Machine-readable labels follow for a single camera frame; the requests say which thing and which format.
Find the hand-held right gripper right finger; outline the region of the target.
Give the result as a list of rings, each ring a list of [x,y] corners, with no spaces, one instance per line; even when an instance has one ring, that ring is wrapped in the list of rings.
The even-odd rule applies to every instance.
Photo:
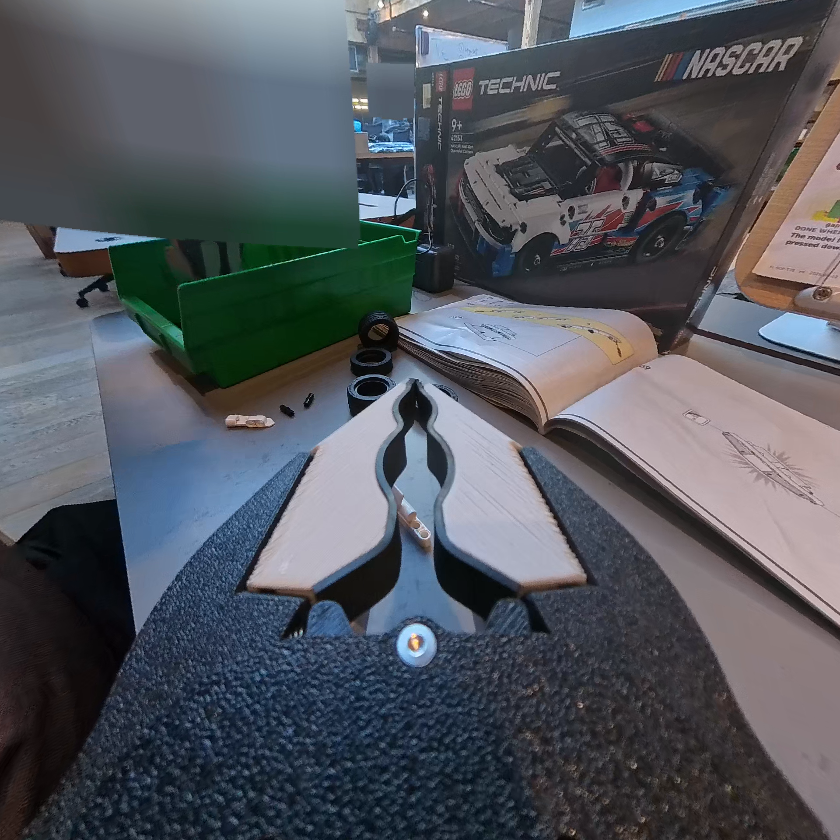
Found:
[[[522,448],[432,385],[418,421],[434,503],[434,568],[444,591],[487,620],[498,601],[584,585],[586,573]]]

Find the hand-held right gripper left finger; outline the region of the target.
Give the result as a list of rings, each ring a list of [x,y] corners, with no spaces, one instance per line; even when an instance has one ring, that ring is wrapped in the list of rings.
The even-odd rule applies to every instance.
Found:
[[[311,451],[247,591],[333,601],[354,620],[393,589],[402,540],[392,486],[416,400],[417,382],[401,382]]]

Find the long white brick beam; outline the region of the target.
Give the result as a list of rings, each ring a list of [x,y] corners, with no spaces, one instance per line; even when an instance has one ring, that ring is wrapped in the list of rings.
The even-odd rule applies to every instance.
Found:
[[[426,553],[434,549],[433,531],[418,516],[417,510],[407,501],[397,486],[393,486],[392,493],[397,506],[397,517],[400,523],[411,533],[415,541]]]

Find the green storage bin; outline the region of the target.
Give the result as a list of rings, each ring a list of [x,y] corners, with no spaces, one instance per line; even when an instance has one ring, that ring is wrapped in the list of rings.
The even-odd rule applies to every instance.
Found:
[[[419,232],[362,222],[353,248],[239,247],[241,270],[193,278],[175,243],[109,249],[129,316],[194,375],[243,382],[358,331],[372,312],[407,314]]]

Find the grey desk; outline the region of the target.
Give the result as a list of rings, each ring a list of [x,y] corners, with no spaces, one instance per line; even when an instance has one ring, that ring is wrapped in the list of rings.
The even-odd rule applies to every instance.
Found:
[[[181,375],[125,314],[92,342],[136,627],[176,573],[295,454],[349,420],[351,338],[227,389]],[[633,534],[694,613],[767,753],[838,838],[838,630],[648,483],[573,433],[541,436],[453,385],[468,409],[545,457]],[[315,395],[309,409],[303,402]],[[284,416],[279,405],[296,415]],[[227,429],[230,414],[271,428]]]

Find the wide black rubber tire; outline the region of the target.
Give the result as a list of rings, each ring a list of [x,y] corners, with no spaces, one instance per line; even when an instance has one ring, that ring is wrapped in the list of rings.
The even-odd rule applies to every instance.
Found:
[[[347,399],[352,417],[358,416],[383,395],[395,388],[392,378],[384,374],[363,374],[349,384]]]
[[[359,322],[358,335],[361,346],[394,351],[400,339],[400,330],[394,318],[385,311],[371,311]]]

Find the open instruction booklet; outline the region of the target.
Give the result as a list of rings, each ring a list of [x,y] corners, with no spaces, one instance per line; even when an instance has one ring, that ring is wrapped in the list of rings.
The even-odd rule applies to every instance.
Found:
[[[603,445],[838,625],[838,430],[660,355],[625,311],[479,295],[397,328],[403,350],[541,434]]]

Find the black jacket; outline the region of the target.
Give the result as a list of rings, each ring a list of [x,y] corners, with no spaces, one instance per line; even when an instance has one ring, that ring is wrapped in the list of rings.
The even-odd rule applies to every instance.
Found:
[[[135,626],[116,500],[54,507],[16,548],[73,602],[120,665]]]

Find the race car print box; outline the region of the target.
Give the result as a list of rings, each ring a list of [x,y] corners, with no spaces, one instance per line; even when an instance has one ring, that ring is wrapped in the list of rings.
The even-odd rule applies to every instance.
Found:
[[[838,62],[838,2],[771,2],[415,69],[418,212],[458,278],[622,309],[672,348]]]

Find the white table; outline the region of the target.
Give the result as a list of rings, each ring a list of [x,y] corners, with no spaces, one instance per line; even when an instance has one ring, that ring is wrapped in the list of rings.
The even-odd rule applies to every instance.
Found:
[[[408,228],[416,225],[415,197],[394,197],[361,192],[358,195],[360,220]]]

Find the person's torso in brown shirt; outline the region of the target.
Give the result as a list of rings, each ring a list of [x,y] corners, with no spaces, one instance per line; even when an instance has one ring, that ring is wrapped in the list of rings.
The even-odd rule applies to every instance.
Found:
[[[134,637],[100,617],[2,546],[1,838],[22,835],[95,726]]]

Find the white tray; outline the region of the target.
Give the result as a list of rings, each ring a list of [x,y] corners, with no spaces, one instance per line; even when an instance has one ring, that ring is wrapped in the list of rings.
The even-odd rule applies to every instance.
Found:
[[[786,312],[759,329],[759,336],[789,350],[839,363],[839,322]]]

